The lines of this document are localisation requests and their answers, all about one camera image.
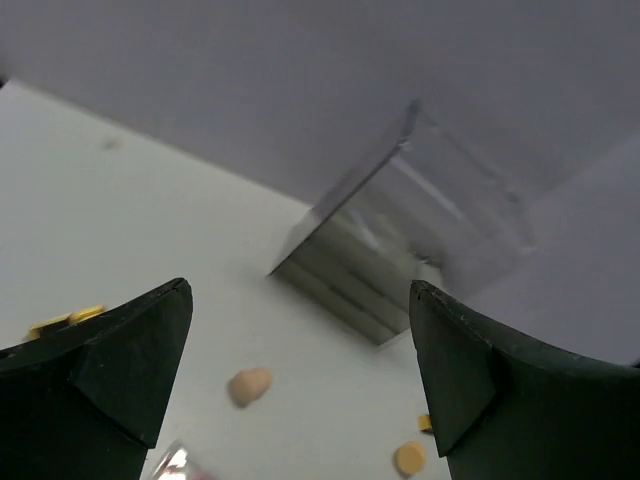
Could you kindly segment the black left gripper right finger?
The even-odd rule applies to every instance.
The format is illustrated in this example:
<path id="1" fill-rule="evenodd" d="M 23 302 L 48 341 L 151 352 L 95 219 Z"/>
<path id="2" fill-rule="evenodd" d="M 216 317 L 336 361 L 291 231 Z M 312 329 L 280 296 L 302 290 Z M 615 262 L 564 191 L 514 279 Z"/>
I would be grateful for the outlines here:
<path id="1" fill-rule="evenodd" d="M 635 479 L 639 371 L 521 333 L 416 280 L 409 319 L 454 479 Z"/>

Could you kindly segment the clear acrylic makeup organizer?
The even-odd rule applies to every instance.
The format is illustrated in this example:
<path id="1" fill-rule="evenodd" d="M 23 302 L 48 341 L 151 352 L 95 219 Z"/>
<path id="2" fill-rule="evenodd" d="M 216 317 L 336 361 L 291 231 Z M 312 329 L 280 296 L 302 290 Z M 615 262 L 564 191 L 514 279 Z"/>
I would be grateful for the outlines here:
<path id="1" fill-rule="evenodd" d="M 424 280 L 472 295 L 535 247 L 514 184 L 413 100 L 291 230 L 272 275 L 375 345 Z"/>

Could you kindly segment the beige makeup sponge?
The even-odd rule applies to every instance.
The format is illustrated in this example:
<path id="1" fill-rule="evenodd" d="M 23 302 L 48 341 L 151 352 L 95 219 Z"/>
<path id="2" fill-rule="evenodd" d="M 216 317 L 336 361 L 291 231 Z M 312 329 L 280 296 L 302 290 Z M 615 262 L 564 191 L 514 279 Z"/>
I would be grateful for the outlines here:
<path id="1" fill-rule="evenodd" d="M 256 367 L 239 371 L 228 382 L 231 401 L 239 408 L 245 408 L 260 399 L 273 382 L 269 369 Z"/>
<path id="2" fill-rule="evenodd" d="M 413 476 L 421 472 L 426 465 L 426 448 L 420 442 L 408 441 L 396 449 L 393 462 L 400 475 Z"/>

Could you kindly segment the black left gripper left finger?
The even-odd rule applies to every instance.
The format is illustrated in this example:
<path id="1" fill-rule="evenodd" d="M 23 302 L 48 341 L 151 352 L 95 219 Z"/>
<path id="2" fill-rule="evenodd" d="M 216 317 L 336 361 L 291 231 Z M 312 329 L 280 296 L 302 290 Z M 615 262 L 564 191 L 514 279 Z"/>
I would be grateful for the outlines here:
<path id="1" fill-rule="evenodd" d="M 165 417 L 193 314 L 172 279 L 1 352 L 4 479 L 137 479 Z"/>

